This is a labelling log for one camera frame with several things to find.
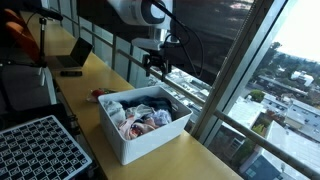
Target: building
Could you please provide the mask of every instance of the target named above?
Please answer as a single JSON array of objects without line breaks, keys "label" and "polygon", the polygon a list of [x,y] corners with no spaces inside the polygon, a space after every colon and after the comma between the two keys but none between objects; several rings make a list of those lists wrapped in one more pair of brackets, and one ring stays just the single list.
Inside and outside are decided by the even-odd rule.
[{"label": "building", "polygon": [[313,82],[313,77],[310,75],[307,75],[305,71],[295,71],[292,75],[291,75],[291,79],[292,80],[296,80],[298,82],[301,82],[303,85],[305,86],[310,86],[311,83]]},{"label": "building", "polygon": [[306,124],[317,126],[320,124],[320,110],[310,106],[309,104],[303,103],[296,99],[291,99],[292,104],[289,106],[289,109],[295,111],[299,114],[302,114],[305,118]]},{"label": "building", "polygon": [[301,129],[305,124],[305,118],[290,108],[286,112],[284,122],[294,129]]},{"label": "building", "polygon": [[[289,129],[285,129],[275,121],[270,124],[265,138],[308,167],[315,171],[320,171],[319,143],[310,141]],[[240,172],[247,179],[282,179],[284,176],[287,177],[286,179],[308,179],[260,147],[256,148],[256,152],[240,167]]]},{"label": "building", "polygon": [[[262,104],[239,96],[236,103],[228,113],[228,116],[244,127],[251,129],[260,113],[264,113],[265,111],[266,110]],[[218,138],[216,138],[215,141],[219,142],[220,148],[215,146],[214,149],[222,152],[222,154],[228,159],[233,157],[246,139],[245,135],[224,122],[222,123],[221,130],[217,137]]]},{"label": "building", "polygon": [[261,101],[261,104],[265,106],[270,111],[283,114],[288,109],[288,105],[285,102],[280,101],[277,97],[265,93],[264,99]]},{"label": "building", "polygon": [[291,86],[282,84],[278,81],[276,81],[275,79],[271,79],[268,78],[266,76],[259,76],[259,80],[257,81],[257,83],[261,86],[263,86],[264,88],[268,89],[268,91],[270,92],[278,92],[283,94],[283,93],[292,93],[294,94],[294,96],[300,96],[300,97],[305,97],[308,96],[307,92],[304,92],[300,89],[297,88],[293,88]]}]

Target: blue fabric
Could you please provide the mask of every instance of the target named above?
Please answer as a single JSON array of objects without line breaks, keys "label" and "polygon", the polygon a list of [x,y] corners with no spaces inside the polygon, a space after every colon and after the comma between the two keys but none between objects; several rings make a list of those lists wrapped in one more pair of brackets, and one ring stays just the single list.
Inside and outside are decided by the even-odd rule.
[{"label": "blue fabric", "polygon": [[172,115],[171,102],[164,97],[154,98],[150,96],[142,96],[131,101],[120,101],[119,103],[122,105],[124,110],[130,107],[137,107],[140,104],[144,104],[146,106],[152,107],[155,111],[158,111],[160,109],[167,110],[170,115]]}]

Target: crumpled fabric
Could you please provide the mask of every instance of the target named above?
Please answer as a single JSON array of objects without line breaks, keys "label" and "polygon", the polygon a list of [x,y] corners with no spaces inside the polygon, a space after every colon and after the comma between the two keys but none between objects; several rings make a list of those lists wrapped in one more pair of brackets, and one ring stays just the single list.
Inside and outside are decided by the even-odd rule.
[{"label": "crumpled fabric", "polygon": [[141,121],[134,121],[133,117],[130,117],[120,123],[118,129],[122,137],[126,140],[132,140],[157,128],[157,126],[152,126],[154,124],[150,122],[152,120],[148,120],[148,124],[141,123]]},{"label": "crumpled fabric", "polygon": [[152,118],[154,120],[155,125],[164,126],[172,122],[171,114],[167,110],[158,110],[154,113],[147,114],[143,117],[143,119]]},{"label": "crumpled fabric", "polygon": [[137,107],[140,104],[152,107],[155,111],[167,110],[172,115],[172,104],[171,101],[165,97],[150,97],[141,96],[131,101],[119,101],[122,104],[123,109],[126,110],[130,107]]},{"label": "crumpled fabric", "polygon": [[115,101],[106,101],[103,104],[103,107],[106,109],[108,115],[115,125],[126,119],[125,111],[120,103]]},{"label": "crumpled fabric", "polygon": [[153,108],[146,106],[144,104],[140,104],[137,107],[131,107],[126,109],[125,114],[127,118],[133,116],[134,119],[139,119],[142,116],[153,113],[153,112],[154,112]]}]

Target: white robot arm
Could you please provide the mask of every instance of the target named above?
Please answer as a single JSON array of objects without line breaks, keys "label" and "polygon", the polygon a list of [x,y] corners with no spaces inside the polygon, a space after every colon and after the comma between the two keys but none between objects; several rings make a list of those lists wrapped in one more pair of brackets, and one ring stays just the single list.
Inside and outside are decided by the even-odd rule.
[{"label": "white robot arm", "polygon": [[129,25],[150,26],[150,39],[137,37],[132,45],[149,51],[143,56],[143,66],[146,76],[150,75],[152,66],[158,67],[162,72],[161,80],[171,72],[169,61],[163,57],[162,45],[165,43],[167,31],[170,30],[173,0],[107,0],[115,9],[122,21]]},{"label": "white robot arm", "polygon": [[[155,0],[107,1],[126,24],[150,26],[155,29],[154,32],[157,32],[151,35],[150,39],[137,37],[132,40],[133,45],[143,49],[160,51],[167,30],[170,30],[171,18],[153,4]],[[156,2],[172,12],[172,0],[156,0]]]},{"label": "white robot arm", "polygon": [[[127,24],[170,29],[170,17],[153,5],[153,0],[107,0]],[[157,0],[172,12],[172,0]]]}]

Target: wooden desk surface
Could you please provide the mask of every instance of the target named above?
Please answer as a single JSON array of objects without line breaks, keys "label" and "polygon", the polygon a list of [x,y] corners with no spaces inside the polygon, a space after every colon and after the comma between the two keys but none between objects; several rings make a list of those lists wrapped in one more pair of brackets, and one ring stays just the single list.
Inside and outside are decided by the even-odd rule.
[{"label": "wooden desk surface", "polygon": [[[27,19],[30,13],[23,12],[22,15]],[[28,27],[35,39],[40,39],[38,16],[30,20]],[[48,22],[45,39],[46,55],[68,54],[75,43],[74,37],[60,27],[59,23],[52,22]],[[52,73],[70,109],[77,115],[83,135],[108,179],[241,179],[187,132],[122,166],[103,134],[98,104],[89,103],[85,99],[91,89],[105,87],[123,91],[133,87],[93,53],[82,71],[83,76],[76,78],[60,77],[59,72]]]}]

